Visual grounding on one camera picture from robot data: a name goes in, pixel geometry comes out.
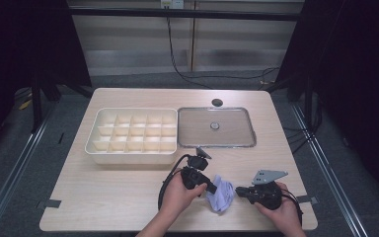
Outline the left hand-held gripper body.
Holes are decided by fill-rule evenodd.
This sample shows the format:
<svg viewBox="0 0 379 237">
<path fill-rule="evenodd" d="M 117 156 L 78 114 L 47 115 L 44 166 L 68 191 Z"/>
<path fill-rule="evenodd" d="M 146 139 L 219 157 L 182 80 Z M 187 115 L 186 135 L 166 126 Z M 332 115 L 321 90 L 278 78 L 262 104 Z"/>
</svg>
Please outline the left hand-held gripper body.
<svg viewBox="0 0 379 237">
<path fill-rule="evenodd" d="M 183 184 L 188 190 L 192 190 L 198 185 L 211 182 L 202 174 L 202 171 L 208 166 L 208 159 L 210 159 L 210 156 L 200 147 L 196 148 L 195 155 L 189 156 L 187 164 L 181 170 Z"/>
</svg>

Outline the person's right hand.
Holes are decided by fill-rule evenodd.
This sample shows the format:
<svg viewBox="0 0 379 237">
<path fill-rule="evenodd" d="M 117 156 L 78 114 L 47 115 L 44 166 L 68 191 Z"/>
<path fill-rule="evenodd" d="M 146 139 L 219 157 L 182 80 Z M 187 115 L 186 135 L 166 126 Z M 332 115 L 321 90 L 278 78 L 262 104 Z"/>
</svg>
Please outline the person's right hand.
<svg viewBox="0 0 379 237">
<path fill-rule="evenodd" d="M 257 210 L 269 218 L 273 225 L 281 232 L 293 232 L 295 229 L 302 229 L 297 207 L 288 197 L 281 199 L 281 206 L 278 209 L 270 210 L 256 202 Z"/>
</svg>

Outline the cream divided storage box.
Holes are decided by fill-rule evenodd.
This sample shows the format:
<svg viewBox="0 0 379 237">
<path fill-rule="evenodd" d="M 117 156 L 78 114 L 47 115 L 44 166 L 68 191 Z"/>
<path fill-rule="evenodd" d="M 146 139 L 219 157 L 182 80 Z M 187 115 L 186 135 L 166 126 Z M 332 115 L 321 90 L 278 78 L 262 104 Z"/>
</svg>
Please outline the cream divided storage box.
<svg viewBox="0 0 379 237">
<path fill-rule="evenodd" d="M 177 140 L 174 109 L 105 108 L 97 112 L 85 152 L 102 165 L 169 165 Z"/>
</svg>

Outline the black curtain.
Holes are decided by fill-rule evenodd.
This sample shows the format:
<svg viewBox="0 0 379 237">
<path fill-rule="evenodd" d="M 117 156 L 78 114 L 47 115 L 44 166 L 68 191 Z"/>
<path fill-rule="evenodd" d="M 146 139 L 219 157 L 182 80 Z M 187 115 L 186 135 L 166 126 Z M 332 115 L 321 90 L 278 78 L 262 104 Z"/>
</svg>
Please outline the black curtain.
<svg viewBox="0 0 379 237">
<path fill-rule="evenodd" d="M 67 0 L 0 0 L 0 126 L 15 93 L 39 84 L 92 85 Z"/>
<path fill-rule="evenodd" d="M 277 79 L 319 95 L 379 183 L 379 0 L 304 0 Z"/>
</svg>

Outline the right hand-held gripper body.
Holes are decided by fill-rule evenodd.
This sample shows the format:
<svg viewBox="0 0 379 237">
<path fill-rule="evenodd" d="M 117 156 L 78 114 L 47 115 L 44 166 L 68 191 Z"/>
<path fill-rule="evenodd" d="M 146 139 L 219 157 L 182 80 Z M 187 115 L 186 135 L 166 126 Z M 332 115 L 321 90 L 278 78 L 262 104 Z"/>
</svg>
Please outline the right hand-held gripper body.
<svg viewBox="0 0 379 237">
<path fill-rule="evenodd" d="M 287 176 L 286 171 L 259 170 L 252 180 L 253 189 L 250 194 L 255 200 L 249 200 L 251 204 L 260 203 L 264 207 L 275 210 L 281 206 L 282 191 L 276 180 Z"/>
</svg>

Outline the metal floor rail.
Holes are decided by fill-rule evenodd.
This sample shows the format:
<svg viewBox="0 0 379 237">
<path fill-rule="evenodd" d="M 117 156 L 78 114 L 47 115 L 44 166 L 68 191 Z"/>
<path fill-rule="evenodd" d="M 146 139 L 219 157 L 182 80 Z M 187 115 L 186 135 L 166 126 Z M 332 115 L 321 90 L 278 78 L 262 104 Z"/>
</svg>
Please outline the metal floor rail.
<svg viewBox="0 0 379 237">
<path fill-rule="evenodd" d="M 309 147 L 319 164 L 319 167 L 328 183 L 328 186 L 341 210 L 342 216 L 345 219 L 352 235 L 354 237 L 369 237 L 363 222 L 353 207 L 350 199 L 347 197 L 331 163 L 328 160 L 317 136 L 311 132 L 306 126 L 306 118 L 298 104 L 291 106 L 299 126 L 304 130 L 304 134 L 309 144 Z"/>
<path fill-rule="evenodd" d="M 29 139 L 23 148 L 21 154 L 19 155 L 15 166 L 9 173 L 3 187 L 0 189 L 0 219 L 8 205 L 17 185 L 19 184 L 23 173 L 27 169 L 30 160 L 41 141 L 41 138 L 46 130 L 48 120 L 52 116 L 55 110 L 56 104 L 52 104 L 42 121 L 35 127 L 34 131 L 29 136 Z"/>
</svg>

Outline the person's left hand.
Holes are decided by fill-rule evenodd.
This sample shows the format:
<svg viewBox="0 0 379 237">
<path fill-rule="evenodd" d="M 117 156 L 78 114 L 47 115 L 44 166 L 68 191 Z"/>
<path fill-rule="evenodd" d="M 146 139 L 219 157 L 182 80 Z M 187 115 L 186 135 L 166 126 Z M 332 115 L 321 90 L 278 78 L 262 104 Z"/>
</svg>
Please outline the person's left hand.
<svg viewBox="0 0 379 237">
<path fill-rule="evenodd" d="M 189 207 L 192 201 L 196 197 L 199 197 L 206 188 L 207 184 L 203 183 L 188 190 L 183 184 L 181 173 L 177 172 L 165 189 L 160 211 L 178 216 Z"/>
</svg>

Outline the black horizontal frame bar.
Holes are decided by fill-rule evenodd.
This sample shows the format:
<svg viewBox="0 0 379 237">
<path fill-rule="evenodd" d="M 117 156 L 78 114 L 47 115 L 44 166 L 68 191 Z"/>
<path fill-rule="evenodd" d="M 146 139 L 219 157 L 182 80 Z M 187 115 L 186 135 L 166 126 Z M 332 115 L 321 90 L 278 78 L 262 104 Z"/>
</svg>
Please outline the black horizontal frame bar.
<svg viewBox="0 0 379 237">
<path fill-rule="evenodd" d="M 232 12 L 207 10 L 174 10 L 174 9 L 123 9 L 71 7 L 71 15 L 81 16 L 117 16 L 117 17 L 164 17 L 190 19 L 225 19 L 225 20 L 258 20 L 258 21 L 299 21 L 302 16 L 294 13 Z"/>
</svg>

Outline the black stand post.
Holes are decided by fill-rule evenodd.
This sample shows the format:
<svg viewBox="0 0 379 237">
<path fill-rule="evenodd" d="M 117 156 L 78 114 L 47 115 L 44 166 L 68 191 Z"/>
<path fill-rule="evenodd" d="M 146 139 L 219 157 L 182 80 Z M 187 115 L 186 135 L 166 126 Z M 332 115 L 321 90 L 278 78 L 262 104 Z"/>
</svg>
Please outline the black stand post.
<svg viewBox="0 0 379 237">
<path fill-rule="evenodd" d="M 42 123 L 41 93 L 38 77 L 35 75 L 32 80 L 32 101 L 34 112 L 33 132 L 36 132 Z"/>
</svg>

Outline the white wall outlet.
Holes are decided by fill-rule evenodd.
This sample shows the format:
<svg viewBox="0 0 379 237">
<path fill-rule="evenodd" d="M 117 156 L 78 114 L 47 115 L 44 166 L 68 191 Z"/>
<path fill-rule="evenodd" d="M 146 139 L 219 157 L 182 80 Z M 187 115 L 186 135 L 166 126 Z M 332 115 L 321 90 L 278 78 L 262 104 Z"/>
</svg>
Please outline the white wall outlet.
<svg viewBox="0 0 379 237">
<path fill-rule="evenodd" d="M 184 0 L 160 0 L 162 9 L 178 9 L 183 10 L 185 8 Z"/>
</svg>

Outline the pale lavender cloth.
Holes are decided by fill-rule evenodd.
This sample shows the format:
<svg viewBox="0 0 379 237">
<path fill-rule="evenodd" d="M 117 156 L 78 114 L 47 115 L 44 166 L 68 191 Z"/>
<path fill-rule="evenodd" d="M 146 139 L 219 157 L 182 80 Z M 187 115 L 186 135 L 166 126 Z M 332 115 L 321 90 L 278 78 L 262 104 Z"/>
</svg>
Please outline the pale lavender cloth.
<svg viewBox="0 0 379 237">
<path fill-rule="evenodd" d="M 233 185 L 219 175 L 214 177 L 213 184 L 217 188 L 215 194 L 207 193 L 205 198 L 214 212 L 223 212 L 230 207 L 234 199 Z"/>
</svg>

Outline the grey tape strip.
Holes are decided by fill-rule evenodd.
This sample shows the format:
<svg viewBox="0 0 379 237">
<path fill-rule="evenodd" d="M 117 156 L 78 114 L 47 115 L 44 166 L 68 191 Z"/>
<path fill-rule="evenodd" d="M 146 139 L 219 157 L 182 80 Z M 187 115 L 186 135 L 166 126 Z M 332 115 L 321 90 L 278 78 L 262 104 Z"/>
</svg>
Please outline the grey tape strip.
<svg viewBox="0 0 379 237">
<path fill-rule="evenodd" d="M 61 204 L 60 200 L 56 199 L 47 199 L 47 200 L 41 200 L 37 204 L 37 208 L 39 209 L 46 209 L 48 207 L 50 208 L 59 208 Z"/>
<path fill-rule="evenodd" d="M 309 197 L 309 196 L 300 196 L 300 197 L 296 197 L 297 198 L 297 201 L 299 203 L 304 203 L 304 202 L 309 202 L 311 203 L 312 205 L 313 204 L 317 204 L 319 201 L 316 197 Z"/>
</svg>

